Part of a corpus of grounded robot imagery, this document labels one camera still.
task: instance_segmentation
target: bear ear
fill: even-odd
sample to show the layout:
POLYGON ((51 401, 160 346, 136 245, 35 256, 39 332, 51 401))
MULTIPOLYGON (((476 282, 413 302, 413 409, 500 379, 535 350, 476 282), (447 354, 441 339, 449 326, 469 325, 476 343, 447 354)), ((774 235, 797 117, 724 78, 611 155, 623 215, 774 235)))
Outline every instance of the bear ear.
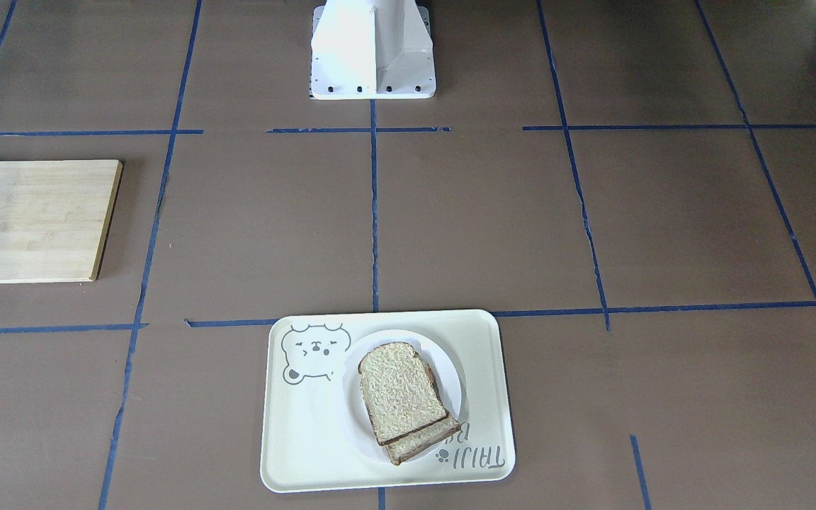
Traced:
POLYGON ((304 380, 304 374, 299 374, 297 370, 291 368, 291 365, 286 365, 285 371, 282 372, 282 378, 288 384, 298 384, 304 380))

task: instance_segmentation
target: cartoon bear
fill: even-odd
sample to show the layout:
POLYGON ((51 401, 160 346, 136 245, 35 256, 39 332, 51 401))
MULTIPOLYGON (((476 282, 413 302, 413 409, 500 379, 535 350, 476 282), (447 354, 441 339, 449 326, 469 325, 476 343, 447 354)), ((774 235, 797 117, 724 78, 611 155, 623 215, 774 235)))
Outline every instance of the cartoon bear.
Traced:
POLYGON ((286 383, 298 384, 305 378, 331 380, 329 376, 351 346, 351 335, 342 326, 318 324, 304 329, 292 326, 282 336, 282 352, 285 352, 282 378, 286 383))

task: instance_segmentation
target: bamboo board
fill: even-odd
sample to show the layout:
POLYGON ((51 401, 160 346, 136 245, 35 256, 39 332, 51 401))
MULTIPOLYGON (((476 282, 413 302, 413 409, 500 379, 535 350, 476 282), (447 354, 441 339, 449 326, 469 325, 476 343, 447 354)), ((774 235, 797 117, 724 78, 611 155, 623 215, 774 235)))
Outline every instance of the bamboo board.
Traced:
POLYGON ((0 161, 0 283, 96 280, 122 164, 0 161))

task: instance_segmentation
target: bread slice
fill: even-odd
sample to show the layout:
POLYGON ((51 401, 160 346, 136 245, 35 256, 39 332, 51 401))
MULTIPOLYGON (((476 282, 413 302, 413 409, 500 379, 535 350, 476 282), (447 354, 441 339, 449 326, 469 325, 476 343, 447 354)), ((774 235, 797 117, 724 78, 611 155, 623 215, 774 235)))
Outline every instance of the bread slice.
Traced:
POLYGON ((408 436, 389 443, 386 445, 386 455, 389 455, 389 461, 393 465, 402 464, 402 462, 420 454, 429 446, 449 438, 449 436, 458 432, 460 426, 462 424, 453 417, 447 416, 446 419, 441 419, 433 425, 425 426, 417 432, 411 432, 408 436))
POLYGON ((357 365, 376 442, 386 446, 449 416, 434 372, 406 342, 377 346, 357 365))

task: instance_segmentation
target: brown surface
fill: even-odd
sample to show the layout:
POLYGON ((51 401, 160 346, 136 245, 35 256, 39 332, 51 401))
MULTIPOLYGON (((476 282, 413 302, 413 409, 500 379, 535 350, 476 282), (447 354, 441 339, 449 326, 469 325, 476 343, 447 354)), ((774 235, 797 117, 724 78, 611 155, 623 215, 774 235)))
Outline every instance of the brown surface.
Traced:
MULTIPOLYGON (((515 471, 387 508, 643 508, 631 435, 654 508, 816 508, 816 307, 747 130, 572 132, 609 332, 564 133, 521 130, 560 123, 537 4, 434 3, 437 97, 377 123, 453 130, 380 132, 373 166, 368 133, 267 133, 370 126, 365 101, 307 100, 319 3, 203 4, 181 127, 206 132, 175 139, 148 278, 169 136, 0 137, 0 159, 125 164, 100 280, 0 286, 21 332, 0 334, 0 508, 98 507, 130 338, 108 509, 377 507, 263 487, 268 327, 183 322, 373 310, 373 170, 380 309, 524 316, 499 319, 515 471), (780 309, 619 309, 757 301, 780 309), (139 304, 139 336, 27 330, 139 304)), ((702 5, 749 119, 816 123, 816 2, 702 5)), ((169 129, 194 6, 22 1, 0 130, 169 129)), ((741 122, 693 4, 544 11, 573 125, 741 122)), ((816 283, 816 130, 756 132, 816 283)))
POLYGON ((610 302, 813 298, 745 132, 573 137, 610 302))
POLYGON ((95 508, 126 331, 0 335, 0 510, 95 508))

